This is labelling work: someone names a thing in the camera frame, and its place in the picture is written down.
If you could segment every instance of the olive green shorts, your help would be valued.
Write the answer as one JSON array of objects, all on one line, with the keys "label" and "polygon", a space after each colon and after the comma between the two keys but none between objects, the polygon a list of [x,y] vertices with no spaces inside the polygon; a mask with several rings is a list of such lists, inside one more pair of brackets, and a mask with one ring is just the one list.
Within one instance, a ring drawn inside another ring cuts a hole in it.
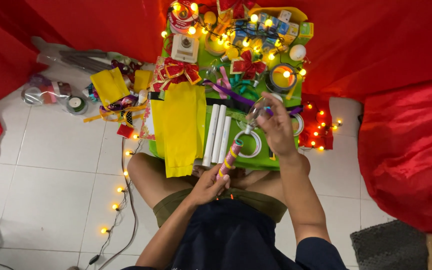
[{"label": "olive green shorts", "polygon": [[[156,216],[157,225],[159,227],[165,223],[165,221],[171,216],[171,214],[192,190],[192,188],[188,188],[175,192],[162,199],[154,206],[153,212]],[[286,210],[288,210],[286,205],[276,198],[262,193],[246,191],[232,187],[230,187],[228,190],[225,190],[220,196],[218,196],[218,198],[231,199],[231,194],[233,195],[233,199],[239,200],[253,207],[255,210],[268,215],[274,221],[274,223],[279,223]]]}]

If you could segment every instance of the glittery pink tube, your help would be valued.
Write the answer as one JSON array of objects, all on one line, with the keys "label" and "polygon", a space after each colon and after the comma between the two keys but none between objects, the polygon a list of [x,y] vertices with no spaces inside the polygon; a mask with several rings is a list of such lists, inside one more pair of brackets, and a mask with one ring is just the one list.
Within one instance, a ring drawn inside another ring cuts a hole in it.
[{"label": "glittery pink tube", "polygon": [[223,178],[224,175],[228,174],[228,172],[231,169],[231,166],[233,166],[233,163],[236,157],[239,155],[242,147],[243,147],[242,140],[236,139],[233,141],[231,148],[229,149],[226,157],[224,158],[223,165],[221,165],[221,168],[219,169],[216,175],[216,181],[218,181],[220,178]]}]

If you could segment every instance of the leg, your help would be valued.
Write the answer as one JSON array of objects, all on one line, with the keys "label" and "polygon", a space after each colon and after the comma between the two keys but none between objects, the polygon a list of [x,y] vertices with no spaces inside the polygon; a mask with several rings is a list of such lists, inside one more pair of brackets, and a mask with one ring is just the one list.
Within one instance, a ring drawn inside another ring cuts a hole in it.
[{"label": "leg", "polygon": [[[306,174],[309,175],[310,164],[308,158],[301,155],[301,161]],[[241,183],[243,183],[243,186],[237,188],[271,196],[286,205],[279,171],[252,171]]]},{"label": "leg", "polygon": [[145,153],[136,153],[128,164],[128,174],[141,197],[151,209],[167,196],[188,188],[195,177],[166,178],[164,161]]}]

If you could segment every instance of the gray mat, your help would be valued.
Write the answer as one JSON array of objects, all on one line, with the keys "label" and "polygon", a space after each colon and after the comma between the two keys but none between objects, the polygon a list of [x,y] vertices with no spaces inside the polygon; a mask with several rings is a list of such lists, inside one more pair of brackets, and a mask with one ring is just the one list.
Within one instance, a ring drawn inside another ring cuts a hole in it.
[{"label": "gray mat", "polygon": [[426,270],[426,235],[399,220],[351,235],[359,270]]}]

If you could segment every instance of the white tile floor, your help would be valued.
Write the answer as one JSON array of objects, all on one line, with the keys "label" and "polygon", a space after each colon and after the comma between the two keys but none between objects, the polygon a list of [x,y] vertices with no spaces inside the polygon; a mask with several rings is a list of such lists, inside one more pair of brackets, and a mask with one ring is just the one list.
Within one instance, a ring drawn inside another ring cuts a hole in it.
[{"label": "white tile floor", "polygon": [[[69,83],[85,85],[86,82]],[[0,101],[0,263],[14,269],[82,269],[106,240],[124,185],[121,170],[121,137],[117,125],[82,118],[50,107],[27,107],[16,90]],[[334,135],[334,150],[311,150],[310,178],[326,212],[329,235],[345,265],[357,269],[350,234],[391,219],[366,192],[357,159],[356,119],[361,105],[331,98],[331,113],[343,126]],[[125,149],[135,149],[126,140]],[[136,190],[135,240],[106,269],[133,265],[156,233],[156,218]],[[128,244],[134,218],[130,208],[114,230],[95,270]],[[296,242],[289,214],[276,227],[276,246],[295,257]]]}]

